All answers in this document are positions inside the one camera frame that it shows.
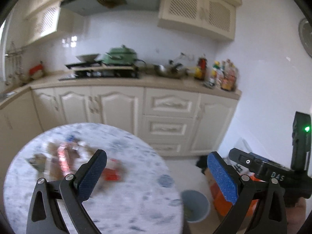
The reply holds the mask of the person's right hand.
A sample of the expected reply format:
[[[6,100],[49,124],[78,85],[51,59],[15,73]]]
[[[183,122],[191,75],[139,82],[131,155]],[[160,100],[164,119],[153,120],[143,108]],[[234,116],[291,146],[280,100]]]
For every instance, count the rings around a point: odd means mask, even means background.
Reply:
[[[294,207],[285,209],[287,234],[297,233],[306,219],[306,199],[300,198]]]

